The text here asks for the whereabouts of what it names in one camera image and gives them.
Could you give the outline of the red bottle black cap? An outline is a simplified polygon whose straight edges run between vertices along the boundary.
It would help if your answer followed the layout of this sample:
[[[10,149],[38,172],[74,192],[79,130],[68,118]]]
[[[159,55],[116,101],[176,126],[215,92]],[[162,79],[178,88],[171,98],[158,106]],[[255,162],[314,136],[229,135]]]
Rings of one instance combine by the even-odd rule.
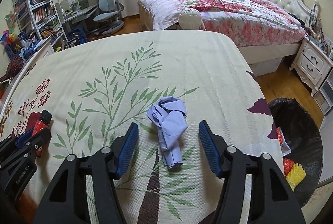
[[[35,136],[36,134],[38,134],[43,129],[50,130],[51,119],[52,119],[52,114],[49,111],[43,109],[43,111],[41,112],[40,118],[37,120],[37,122],[34,125],[32,137]],[[44,144],[48,144],[50,139],[51,139],[51,136],[48,138],[48,140]],[[36,150],[37,157],[41,157],[42,150],[43,150],[43,147],[40,147],[39,149]]]

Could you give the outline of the yellow foam fruit net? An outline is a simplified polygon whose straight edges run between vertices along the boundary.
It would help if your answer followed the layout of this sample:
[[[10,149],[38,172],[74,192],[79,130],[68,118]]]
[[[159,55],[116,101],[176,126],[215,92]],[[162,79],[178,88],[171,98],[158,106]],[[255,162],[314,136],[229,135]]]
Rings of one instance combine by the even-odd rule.
[[[299,185],[304,178],[306,177],[306,171],[302,165],[295,163],[286,176],[286,180],[291,187],[291,190],[294,191],[296,186]]]

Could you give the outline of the red plastic bag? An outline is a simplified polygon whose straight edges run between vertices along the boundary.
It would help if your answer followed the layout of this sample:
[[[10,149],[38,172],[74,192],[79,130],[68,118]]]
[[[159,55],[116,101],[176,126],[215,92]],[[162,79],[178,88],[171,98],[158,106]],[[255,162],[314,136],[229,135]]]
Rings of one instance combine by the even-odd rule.
[[[295,164],[295,162],[293,160],[290,160],[290,159],[287,159],[287,158],[283,159],[283,167],[284,167],[285,176],[288,175],[288,173],[293,168],[294,164]]]

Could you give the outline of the red foam fruit net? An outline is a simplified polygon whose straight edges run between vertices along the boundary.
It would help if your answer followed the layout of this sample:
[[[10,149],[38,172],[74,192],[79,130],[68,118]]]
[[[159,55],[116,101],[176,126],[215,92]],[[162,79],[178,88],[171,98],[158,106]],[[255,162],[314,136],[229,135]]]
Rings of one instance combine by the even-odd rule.
[[[277,128],[277,136],[278,136],[279,144],[282,144],[284,142],[284,139],[283,139],[283,134],[282,134],[280,127]]]

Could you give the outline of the black lined trash bin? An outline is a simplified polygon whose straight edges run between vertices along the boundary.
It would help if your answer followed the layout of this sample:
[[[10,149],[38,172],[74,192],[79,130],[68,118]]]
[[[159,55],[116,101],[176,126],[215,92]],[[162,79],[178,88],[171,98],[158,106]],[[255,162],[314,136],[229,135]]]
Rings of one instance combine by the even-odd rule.
[[[276,127],[281,128],[291,148],[286,157],[305,170],[305,178],[294,190],[303,207],[314,193],[322,173],[323,145],[319,129],[310,113],[296,99],[277,98],[268,106]]]

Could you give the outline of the floral cream bed sheet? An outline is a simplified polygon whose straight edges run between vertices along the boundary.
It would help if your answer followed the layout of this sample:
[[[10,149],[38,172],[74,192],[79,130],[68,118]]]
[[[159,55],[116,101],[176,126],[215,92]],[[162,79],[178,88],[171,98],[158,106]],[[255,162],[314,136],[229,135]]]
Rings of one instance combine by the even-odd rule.
[[[160,98],[181,99],[187,130],[183,164],[162,162],[157,127],[147,118]],[[199,122],[243,153],[272,155],[282,165],[273,118],[259,83],[234,42],[207,31],[146,31],[112,36],[49,55],[32,65],[5,109],[2,136],[30,129],[52,114],[51,140],[19,202],[32,223],[48,184],[67,155],[95,154],[139,128],[134,156],[115,182],[128,223],[199,223],[216,208],[222,180],[210,170]]]

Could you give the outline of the plastic drawer storage unit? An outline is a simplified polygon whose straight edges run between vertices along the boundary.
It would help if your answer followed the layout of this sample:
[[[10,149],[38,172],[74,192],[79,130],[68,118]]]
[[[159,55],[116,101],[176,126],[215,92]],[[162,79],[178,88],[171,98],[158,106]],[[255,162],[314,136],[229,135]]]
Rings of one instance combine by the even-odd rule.
[[[332,83],[329,80],[325,80],[314,95],[314,100],[324,115],[332,108],[332,94]]]

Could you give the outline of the grey study desk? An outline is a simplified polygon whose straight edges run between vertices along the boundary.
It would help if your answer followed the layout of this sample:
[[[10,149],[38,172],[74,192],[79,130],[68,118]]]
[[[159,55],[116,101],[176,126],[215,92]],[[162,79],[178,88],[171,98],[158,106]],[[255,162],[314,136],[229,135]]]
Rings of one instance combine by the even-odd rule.
[[[55,3],[55,12],[59,19],[60,25],[62,26],[62,30],[64,32],[65,39],[69,41],[69,32],[71,31],[70,23],[81,23],[83,30],[87,31],[87,26],[85,20],[88,19],[93,13],[98,9],[97,4],[89,6],[83,10],[78,10],[75,13],[70,13],[69,17],[64,17],[64,13],[60,3]]]

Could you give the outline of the white bookshelf with books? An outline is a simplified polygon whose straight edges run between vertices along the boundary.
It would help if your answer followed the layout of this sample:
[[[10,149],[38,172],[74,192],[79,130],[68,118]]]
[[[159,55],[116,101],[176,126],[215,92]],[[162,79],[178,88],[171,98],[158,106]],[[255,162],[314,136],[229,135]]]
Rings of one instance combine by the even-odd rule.
[[[12,0],[19,30],[31,39],[50,39],[55,51],[66,40],[54,0]]]

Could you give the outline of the white nightstand with drawers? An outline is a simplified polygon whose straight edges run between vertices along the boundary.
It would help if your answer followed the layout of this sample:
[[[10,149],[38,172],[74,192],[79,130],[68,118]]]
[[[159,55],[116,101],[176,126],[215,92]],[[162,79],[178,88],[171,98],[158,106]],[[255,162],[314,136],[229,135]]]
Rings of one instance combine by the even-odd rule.
[[[301,81],[311,88],[311,97],[314,97],[332,69],[332,60],[309,36],[306,36],[289,67],[290,71],[293,69]]]

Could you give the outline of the light blue desk chair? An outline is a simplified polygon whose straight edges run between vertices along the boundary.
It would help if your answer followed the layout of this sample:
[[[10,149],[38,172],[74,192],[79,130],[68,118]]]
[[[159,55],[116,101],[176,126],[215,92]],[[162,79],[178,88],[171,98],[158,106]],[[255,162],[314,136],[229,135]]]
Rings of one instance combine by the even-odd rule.
[[[119,0],[99,0],[98,7],[101,14],[93,19],[97,23],[104,25],[98,30],[102,35],[111,35],[124,27],[124,21],[121,20],[121,12],[124,6]]]

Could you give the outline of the pink floral quilt bed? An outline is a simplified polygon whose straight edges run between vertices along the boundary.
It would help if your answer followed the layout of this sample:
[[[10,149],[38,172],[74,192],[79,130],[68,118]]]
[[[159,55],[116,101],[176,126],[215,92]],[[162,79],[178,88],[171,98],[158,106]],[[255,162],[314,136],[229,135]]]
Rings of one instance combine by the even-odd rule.
[[[287,45],[306,36],[301,23],[268,0],[138,0],[154,30],[179,23],[185,9],[198,10],[201,30],[222,33],[238,47]]]

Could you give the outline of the white round bed post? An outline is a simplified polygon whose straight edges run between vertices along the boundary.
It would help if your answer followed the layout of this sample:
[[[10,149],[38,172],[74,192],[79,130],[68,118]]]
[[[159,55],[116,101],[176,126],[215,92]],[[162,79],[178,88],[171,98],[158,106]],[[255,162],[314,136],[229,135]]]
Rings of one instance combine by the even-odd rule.
[[[198,30],[202,25],[201,14],[196,9],[185,8],[179,13],[178,23],[182,29]]]

